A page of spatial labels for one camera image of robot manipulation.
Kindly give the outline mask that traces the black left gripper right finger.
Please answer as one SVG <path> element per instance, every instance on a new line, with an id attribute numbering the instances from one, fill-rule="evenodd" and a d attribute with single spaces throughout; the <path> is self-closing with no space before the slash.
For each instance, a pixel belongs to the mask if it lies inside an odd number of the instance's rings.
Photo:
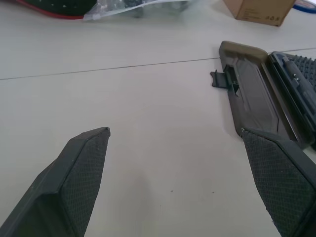
<path id="1" fill-rule="evenodd" d="M 258 193 L 283 237 L 316 235 L 316 165 L 289 139 L 244 128 L 241 136 Z"/>

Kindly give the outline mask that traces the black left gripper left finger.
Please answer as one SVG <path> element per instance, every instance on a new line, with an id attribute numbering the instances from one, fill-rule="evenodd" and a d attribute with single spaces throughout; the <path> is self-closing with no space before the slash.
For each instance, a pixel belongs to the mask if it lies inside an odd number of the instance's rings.
<path id="1" fill-rule="evenodd" d="M 82 237 L 99 193 L 110 129 L 70 139 L 29 186 L 0 228 L 2 237 Z"/>

